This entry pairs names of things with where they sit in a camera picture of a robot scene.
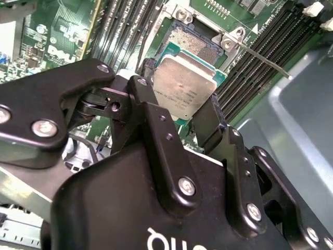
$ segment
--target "ram slot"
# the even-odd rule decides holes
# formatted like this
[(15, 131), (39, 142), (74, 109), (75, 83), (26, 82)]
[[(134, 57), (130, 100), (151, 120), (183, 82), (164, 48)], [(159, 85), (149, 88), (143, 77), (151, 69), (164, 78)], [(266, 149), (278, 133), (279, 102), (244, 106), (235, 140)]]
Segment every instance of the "ram slot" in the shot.
[[(278, 33), (274, 35), (274, 39), (272, 42), (269, 43), (269, 46), (267, 46), (267, 43), (262, 47), (260, 50), (260, 54), (264, 57), (267, 57), (269, 53), (271, 53), (272, 48), (276, 48), (277, 44), (283, 40), (286, 36), (285, 31), (289, 29), (289, 31), (292, 31), (296, 27), (296, 24), (298, 23), (297, 20), (291, 20), (285, 29), (279, 29)], [(250, 66), (247, 67), (245, 70), (242, 70), (240, 72), (241, 81), (239, 81), (239, 78), (237, 78), (239, 85), (234, 85), (233, 88), (229, 88), (229, 90), (225, 91), (223, 95), (220, 98), (220, 105), (222, 108), (227, 106), (227, 104), (230, 102), (230, 99), (237, 94), (237, 92), (244, 86), (244, 84), (248, 81), (249, 78), (252, 77), (253, 74), (257, 73), (258, 69), (263, 66), (263, 62), (254, 56), (251, 56), (251, 62)]]
[[(297, 42), (293, 43), (293, 46), (289, 46), (285, 49), (283, 46), (279, 48), (279, 51), (274, 54), (270, 60), (277, 63), (280, 66), (284, 66), (289, 59), (291, 59), (296, 53), (297, 48), (303, 47), (313, 36), (315, 31), (309, 29), (303, 30), (297, 36)], [(256, 95), (261, 93), (262, 89), (265, 89), (268, 85), (270, 85), (270, 80), (276, 75), (276, 71), (270, 67), (265, 66), (262, 70), (256, 75), (256, 78), (252, 80), (254, 84), (250, 84), (245, 90), (240, 93), (239, 97), (235, 98), (232, 103), (224, 110), (224, 114), (228, 121), (231, 121), (238, 112), (243, 109)]]

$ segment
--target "black ram slot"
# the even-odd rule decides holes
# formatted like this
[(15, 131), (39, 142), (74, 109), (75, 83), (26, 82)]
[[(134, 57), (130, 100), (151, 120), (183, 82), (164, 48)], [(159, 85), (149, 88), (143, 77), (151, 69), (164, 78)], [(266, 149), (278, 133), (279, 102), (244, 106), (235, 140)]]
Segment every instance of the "black ram slot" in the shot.
[[(304, 46), (312, 37), (314, 32), (309, 32), (305, 36), (302, 37), (301, 41), (297, 43), (298, 46), (302, 47)], [(292, 58), (297, 53), (297, 50), (295, 49), (289, 49), (288, 53), (284, 57), (280, 57), (281, 62), (277, 62), (279, 65), (284, 66), (290, 58)], [(240, 112), (257, 94), (260, 93), (261, 88), (264, 88), (265, 86), (269, 85), (269, 81), (276, 75), (276, 70), (272, 67), (269, 67), (268, 72), (265, 74), (265, 76), (259, 80), (260, 85), (257, 86), (255, 91), (249, 92), (247, 94), (247, 97), (242, 100), (242, 102), (239, 105), (236, 105), (233, 107), (231, 111), (228, 112), (228, 115), (226, 115), (226, 119), (228, 121), (231, 121), (235, 118), (235, 116)]]
[[(272, 37), (272, 33), (274, 34), (276, 31), (279, 30), (281, 23), (283, 20), (288, 19), (290, 16), (290, 13), (287, 13), (286, 11), (281, 11), (277, 15), (276, 18), (273, 19), (272, 23), (266, 28), (266, 30), (257, 38), (257, 40), (252, 44), (251, 48), (254, 51), (258, 51), (258, 49), (261, 49), (260, 46), (263, 46), (264, 43)], [(244, 53), (241, 60), (238, 62), (238, 64), (232, 69), (228, 76), (228, 83), (232, 83), (241, 73), (242, 70), (246, 69), (249, 66), (250, 60), (253, 58), (253, 56), (249, 53)], [(221, 95), (221, 93), (229, 87), (229, 84), (224, 83), (222, 87), (218, 88), (216, 93), (218, 96)]]
[[(297, 26), (296, 24), (298, 23), (297, 20), (293, 20), (291, 22), (288, 23), (288, 27), (287, 29), (289, 29), (289, 32), (292, 31), (294, 28), (300, 30), (302, 29), (302, 26)], [(286, 37), (286, 33), (285, 32), (280, 32), (279, 34), (277, 34), (276, 37), (274, 37), (274, 40), (272, 43), (270, 43), (270, 46), (266, 46), (263, 51), (261, 52), (261, 55), (264, 57), (268, 57), (269, 54), (272, 53), (272, 48), (277, 48), (279, 43)], [(243, 79), (240, 83), (240, 86), (234, 86), (232, 88), (230, 88), (227, 92), (225, 92), (223, 94), (223, 96), (221, 96), (220, 99), (220, 105), (222, 108), (224, 108), (225, 106), (228, 105), (228, 103), (231, 101), (231, 97), (232, 95), (235, 95), (241, 88), (242, 85), (246, 84), (246, 82), (249, 80), (249, 78), (252, 77), (253, 74), (257, 74), (257, 70), (260, 69), (260, 67), (262, 67), (263, 62), (255, 57), (253, 57), (253, 61), (251, 63), (251, 67), (249, 67), (246, 71), (243, 71), (242, 76)]]
[[(283, 36), (279, 37), (277, 41), (273, 44), (272, 48), (275, 49), (270, 49), (271, 52), (267, 53), (267, 50), (264, 54), (264, 56), (269, 59), (270, 61), (277, 63), (277, 59), (279, 58), (279, 55), (287, 52), (287, 49), (281, 46), (282, 41), (284, 41), (284, 44), (293, 44), (297, 40), (299, 40), (300, 36), (302, 36), (304, 33), (308, 32), (308, 27), (304, 26), (297, 26), (297, 28), (294, 30), (294, 32), (291, 32), (291, 29)], [(246, 93), (249, 91), (249, 86), (255, 87), (255, 85), (258, 83), (258, 80), (264, 76), (265, 73), (267, 73), (268, 69), (270, 69), (270, 66), (268, 65), (263, 65), (264, 62), (260, 61), (259, 59), (256, 58), (256, 64), (258, 65), (256, 70), (253, 71), (252, 75), (248, 76), (242, 83), (243, 86), (240, 86), (237, 91), (234, 92), (233, 96), (228, 96), (228, 100), (223, 104), (222, 108), (225, 112), (224, 115), (227, 115), (229, 110), (225, 110), (225, 107), (233, 107), (235, 106), (235, 102), (239, 102), (240, 98), (243, 98)]]
[[(301, 9), (287, 2), (251, 48), (270, 61), (284, 66), (311, 37), (318, 24), (304, 17)], [(222, 113), (230, 122), (262, 88), (270, 85), (277, 71), (249, 53), (244, 53), (226, 82), (216, 92)]]

